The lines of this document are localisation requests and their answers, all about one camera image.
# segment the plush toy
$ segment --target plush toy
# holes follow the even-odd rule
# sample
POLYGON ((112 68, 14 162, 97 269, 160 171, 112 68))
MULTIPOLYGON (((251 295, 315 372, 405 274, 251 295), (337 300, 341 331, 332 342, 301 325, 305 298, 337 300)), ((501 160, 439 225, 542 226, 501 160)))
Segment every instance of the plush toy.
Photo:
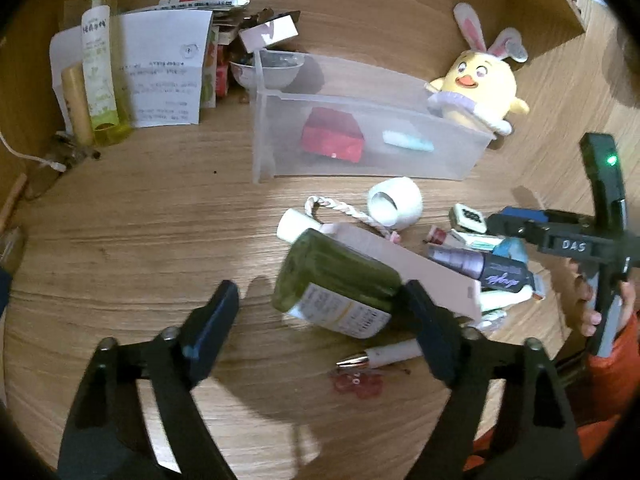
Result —
POLYGON ((512 127, 504 120, 507 112, 529 113, 526 102, 516 97, 516 79, 503 61, 507 57, 517 62, 527 60, 522 37, 515 28, 505 28, 487 49, 474 8, 460 3, 453 14, 471 50, 460 54, 446 76, 425 85, 434 92, 429 103, 465 126, 478 129, 478 123, 468 116, 471 114, 490 131, 508 135, 512 127))

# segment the white roll of tape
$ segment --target white roll of tape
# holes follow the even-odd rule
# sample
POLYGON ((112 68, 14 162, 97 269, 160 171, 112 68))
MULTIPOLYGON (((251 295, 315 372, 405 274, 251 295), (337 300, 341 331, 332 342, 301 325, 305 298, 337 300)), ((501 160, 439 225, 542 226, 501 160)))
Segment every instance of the white roll of tape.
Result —
POLYGON ((390 178, 369 190, 367 208, 374 220, 401 231, 415 224, 422 215, 422 195, 410 178, 390 178))

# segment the pink box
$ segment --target pink box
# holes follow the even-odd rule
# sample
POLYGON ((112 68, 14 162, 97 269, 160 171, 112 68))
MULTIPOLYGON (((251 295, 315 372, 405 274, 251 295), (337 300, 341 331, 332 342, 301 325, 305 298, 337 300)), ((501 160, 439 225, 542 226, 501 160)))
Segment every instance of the pink box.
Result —
POLYGON ((306 152, 358 162, 364 136, 356 119, 346 112, 315 107, 302 129, 302 149, 306 152))

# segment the paper sheet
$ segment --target paper sheet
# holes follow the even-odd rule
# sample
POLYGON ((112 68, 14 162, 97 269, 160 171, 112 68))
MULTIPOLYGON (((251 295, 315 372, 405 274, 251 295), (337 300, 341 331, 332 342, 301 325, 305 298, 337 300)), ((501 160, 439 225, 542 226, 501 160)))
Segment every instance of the paper sheet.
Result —
MULTIPOLYGON (((198 123, 211 14, 208 10, 155 10, 113 18, 119 29, 115 37, 120 38, 120 54, 113 60, 114 84, 125 97, 132 126, 198 123)), ((71 132, 61 72, 82 61, 80 28, 56 34, 49 58, 53 89, 66 130, 71 132)))

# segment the screw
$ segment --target screw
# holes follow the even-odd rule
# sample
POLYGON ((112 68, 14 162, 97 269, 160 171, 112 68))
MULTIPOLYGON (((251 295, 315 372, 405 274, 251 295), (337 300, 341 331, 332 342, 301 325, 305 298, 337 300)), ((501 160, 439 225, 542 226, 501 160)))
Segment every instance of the screw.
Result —
POLYGON ((162 339, 164 339, 165 341, 171 341, 172 339, 175 339, 178 337, 179 332, 180 332, 180 329, 177 326, 168 326, 167 328, 162 330, 160 335, 162 336, 162 339))
POLYGON ((116 341, 115 338, 113 338, 113 337, 105 337, 102 341, 100 341, 100 344, 98 345, 98 348, 100 350, 111 350, 117 344, 118 344, 118 342, 116 341))
POLYGON ((465 326, 462 329, 462 337, 471 341, 477 341, 482 337, 482 334, 479 332, 479 330, 471 326, 465 326))
POLYGON ((542 350, 542 343, 540 342, 540 339, 536 339, 535 337, 527 337, 524 340, 524 344, 532 350, 542 350))

